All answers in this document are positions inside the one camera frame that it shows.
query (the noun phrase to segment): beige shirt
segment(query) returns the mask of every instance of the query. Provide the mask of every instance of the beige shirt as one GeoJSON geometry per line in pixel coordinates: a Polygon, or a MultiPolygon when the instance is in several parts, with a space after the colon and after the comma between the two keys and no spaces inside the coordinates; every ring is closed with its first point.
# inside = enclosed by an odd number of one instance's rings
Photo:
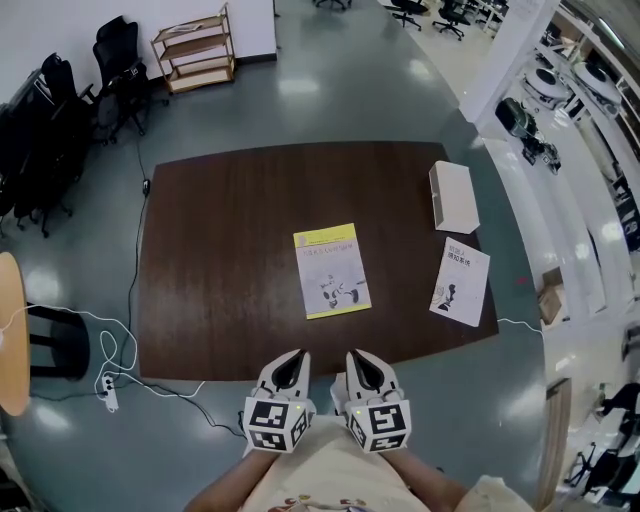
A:
{"type": "MultiPolygon", "coordinates": [[[[339,418],[316,416],[293,454],[282,455],[243,512],[429,512],[378,454],[364,453],[339,418]]],[[[532,512],[500,478],[483,476],[456,512],[532,512]]]]}

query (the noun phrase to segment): power strip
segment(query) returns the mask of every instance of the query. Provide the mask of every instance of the power strip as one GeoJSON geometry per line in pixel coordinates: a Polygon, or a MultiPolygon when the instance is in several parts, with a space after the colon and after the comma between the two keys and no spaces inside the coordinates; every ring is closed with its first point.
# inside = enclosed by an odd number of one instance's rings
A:
{"type": "Polygon", "coordinates": [[[107,410],[116,412],[118,410],[118,397],[116,396],[116,388],[113,385],[113,377],[111,375],[104,374],[102,376],[102,390],[105,393],[104,401],[107,404],[107,410]]]}

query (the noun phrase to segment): shiny floor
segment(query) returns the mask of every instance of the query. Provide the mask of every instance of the shiny floor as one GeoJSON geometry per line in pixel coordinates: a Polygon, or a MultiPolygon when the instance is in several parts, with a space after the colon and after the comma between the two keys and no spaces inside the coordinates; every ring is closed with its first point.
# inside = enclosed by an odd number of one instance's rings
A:
{"type": "MultiPolygon", "coordinates": [[[[379,2],[388,4],[388,0],[379,2]]],[[[435,65],[458,100],[461,100],[487,57],[493,42],[491,34],[475,24],[463,27],[465,38],[461,42],[452,34],[440,34],[431,26],[432,21],[440,20],[437,9],[432,9],[429,16],[417,17],[416,20],[422,25],[422,31],[408,27],[407,32],[435,65]]],[[[531,221],[533,217],[530,215],[528,220],[531,221]]],[[[529,256],[533,260],[541,260],[548,251],[544,243],[536,243],[531,247],[529,256]]],[[[579,451],[589,451],[592,441],[596,442],[596,454],[599,454],[610,448],[616,439],[620,418],[610,415],[606,421],[598,422],[592,411],[601,383],[606,384],[606,394],[610,397],[625,383],[637,379],[640,355],[632,352],[626,361],[620,357],[624,329],[637,321],[638,313],[633,308],[613,319],[592,319],[580,326],[563,325],[545,333],[547,382],[572,379],[571,418],[564,470],[568,470],[579,451]]]]}
{"type": "MultiPolygon", "coordinates": [[[[139,140],[146,173],[152,177],[165,161],[256,146],[440,141],[451,161],[471,168],[498,317],[535,322],[529,266],[500,178],[434,65],[375,0],[354,0],[345,13],[316,9],[310,0],[277,0],[277,10],[277,63],[242,67],[233,84],[179,95],[170,107],[152,111],[139,140]]],[[[48,240],[35,226],[21,233],[5,223],[8,238],[0,249],[18,258],[31,302],[126,322],[143,204],[137,140],[131,130],[118,145],[95,148],[69,194],[75,215],[54,216],[48,240]]],[[[199,220],[203,229],[213,221],[199,220]]],[[[135,289],[132,304],[135,332],[135,289]]],[[[32,394],[91,393],[104,361],[100,331],[109,329],[119,341],[124,336],[114,323],[86,323],[92,342],[87,376],[78,383],[33,379],[32,394]]],[[[34,353],[34,359],[41,356],[34,353]]],[[[412,401],[410,446],[420,457],[468,485],[482,474],[501,476],[533,499],[546,387],[540,336],[501,323],[495,337],[396,369],[412,401]]],[[[320,411],[329,408],[331,380],[312,383],[320,411]]],[[[165,385],[191,392],[197,384],[165,385]]],[[[234,428],[251,386],[207,383],[196,400],[217,423],[234,428]]],[[[94,396],[83,396],[61,402],[34,397],[23,416],[2,416],[18,468],[52,510],[181,510],[244,450],[243,439],[212,428],[180,399],[159,398],[137,385],[118,398],[114,414],[94,396]]]]}
{"type": "MultiPolygon", "coordinates": [[[[378,1],[382,5],[391,3],[390,0],[378,1]]],[[[406,31],[436,66],[458,101],[461,101],[471,85],[471,80],[480,70],[489,53],[495,32],[491,27],[488,31],[483,30],[484,24],[475,23],[473,13],[469,13],[467,19],[470,25],[459,27],[464,32],[462,41],[458,41],[458,36],[451,32],[440,33],[442,27],[434,27],[431,23],[444,21],[438,14],[438,8],[441,5],[432,5],[427,16],[415,17],[422,30],[407,25],[406,31]]]]}

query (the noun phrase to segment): black and white marker cube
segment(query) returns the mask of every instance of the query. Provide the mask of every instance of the black and white marker cube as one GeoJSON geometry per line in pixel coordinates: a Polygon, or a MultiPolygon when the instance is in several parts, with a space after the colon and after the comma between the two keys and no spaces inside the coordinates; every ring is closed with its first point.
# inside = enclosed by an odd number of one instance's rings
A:
{"type": "Polygon", "coordinates": [[[309,428],[307,402],[245,400],[244,431],[251,448],[291,453],[309,428]]]}
{"type": "Polygon", "coordinates": [[[411,434],[409,400],[351,406],[347,416],[347,426],[365,452],[382,452],[407,446],[411,434]]]}

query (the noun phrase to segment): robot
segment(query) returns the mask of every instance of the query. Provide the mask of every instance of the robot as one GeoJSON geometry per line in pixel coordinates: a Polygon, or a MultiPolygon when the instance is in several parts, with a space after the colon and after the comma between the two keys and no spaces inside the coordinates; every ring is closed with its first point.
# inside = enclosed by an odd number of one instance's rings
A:
{"type": "MultiPolygon", "coordinates": [[[[307,398],[311,356],[294,350],[262,369],[246,398],[243,426],[249,449],[291,453],[311,426],[316,408],[307,398]]],[[[346,357],[331,393],[336,415],[363,451],[404,448],[411,434],[411,411],[395,372],[363,350],[346,357]]]]}

